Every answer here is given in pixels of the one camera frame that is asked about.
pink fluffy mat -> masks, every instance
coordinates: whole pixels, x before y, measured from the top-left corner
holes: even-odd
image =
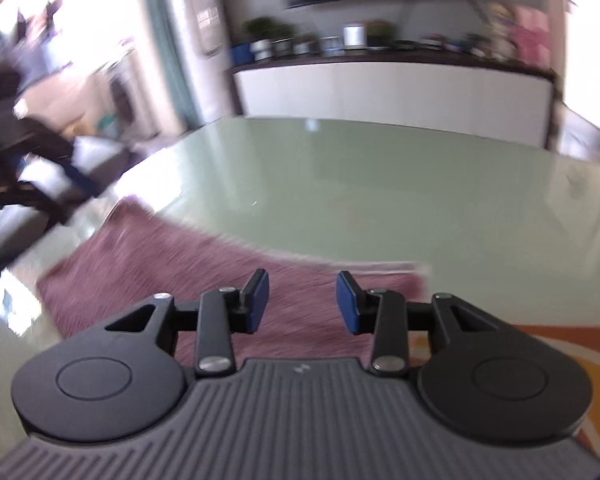
[[[219,286],[242,286],[258,267],[269,271],[270,300],[254,335],[234,335],[238,362],[249,356],[368,359],[370,336],[352,336],[335,303],[335,277],[350,270],[363,288],[424,293],[414,264],[334,264],[255,251],[222,237],[175,226],[136,202],[122,202],[103,227],[38,282],[43,304],[69,337],[156,292],[178,300]],[[181,333],[176,358],[190,364],[195,333]]]

glass table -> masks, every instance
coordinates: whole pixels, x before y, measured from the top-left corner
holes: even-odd
[[[24,436],[13,373],[59,340],[36,280],[132,195],[170,221],[262,248],[419,262],[430,293],[523,325],[600,373],[600,348],[582,342],[600,338],[599,165],[417,128],[231,118],[131,169],[2,273],[0,457]],[[587,437],[600,453],[600,422]]]

floor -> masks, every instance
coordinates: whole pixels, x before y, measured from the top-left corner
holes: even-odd
[[[563,155],[600,163],[600,130],[565,107],[553,148]]]

metal screw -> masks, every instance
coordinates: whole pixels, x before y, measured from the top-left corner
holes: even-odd
[[[226,357],[212,355],[200,359],[198,366],[205,372],[224,372],[231,367],[231,361]]]
[[[404,370],[404,359],[395,355],[383,355],[375,359],[373,367],[379,372],[395,373]]]

